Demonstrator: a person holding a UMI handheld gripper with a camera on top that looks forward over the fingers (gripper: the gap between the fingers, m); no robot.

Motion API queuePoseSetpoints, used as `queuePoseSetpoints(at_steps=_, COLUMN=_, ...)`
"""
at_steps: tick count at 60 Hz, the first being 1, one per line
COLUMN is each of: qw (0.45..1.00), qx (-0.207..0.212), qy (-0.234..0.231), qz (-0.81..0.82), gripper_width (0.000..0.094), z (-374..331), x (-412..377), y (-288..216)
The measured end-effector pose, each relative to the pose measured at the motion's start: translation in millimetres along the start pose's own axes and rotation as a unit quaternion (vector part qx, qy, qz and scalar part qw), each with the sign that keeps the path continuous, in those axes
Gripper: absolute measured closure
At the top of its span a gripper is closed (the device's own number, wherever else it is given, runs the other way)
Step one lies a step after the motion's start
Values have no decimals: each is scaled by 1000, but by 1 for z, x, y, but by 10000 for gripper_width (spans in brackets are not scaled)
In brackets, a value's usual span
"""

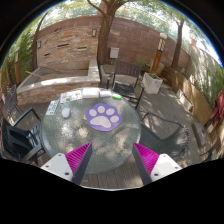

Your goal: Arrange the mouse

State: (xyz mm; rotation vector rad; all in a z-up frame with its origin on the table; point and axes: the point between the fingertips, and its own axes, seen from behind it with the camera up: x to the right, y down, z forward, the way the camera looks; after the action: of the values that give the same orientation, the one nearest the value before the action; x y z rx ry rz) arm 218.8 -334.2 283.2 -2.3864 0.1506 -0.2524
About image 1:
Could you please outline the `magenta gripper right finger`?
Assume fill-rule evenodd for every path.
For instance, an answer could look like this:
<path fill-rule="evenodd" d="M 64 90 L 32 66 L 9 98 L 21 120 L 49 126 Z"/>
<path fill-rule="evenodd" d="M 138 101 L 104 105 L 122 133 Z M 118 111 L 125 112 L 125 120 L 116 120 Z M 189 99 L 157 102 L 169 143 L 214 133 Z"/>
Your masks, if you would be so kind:
<path fill-rule="evenodd" d="M 181 170 L 181 167 L 167 154 L 157 154 L 140 144 L 133 144 L 132 153 L 143 185 Z"/>

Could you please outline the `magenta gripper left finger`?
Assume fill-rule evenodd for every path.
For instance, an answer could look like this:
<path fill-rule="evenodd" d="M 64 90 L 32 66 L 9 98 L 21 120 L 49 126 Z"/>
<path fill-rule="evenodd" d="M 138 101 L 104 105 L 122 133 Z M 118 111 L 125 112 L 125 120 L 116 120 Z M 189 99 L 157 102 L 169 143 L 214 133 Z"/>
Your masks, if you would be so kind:
<path fill-rule="evenodd" d="M 92 144 L 87 143 L 73 149 L 67 154 L 57 153 L 42 166 L 42 169 L 79 185 L 83 179 L 91 155 Z"/>

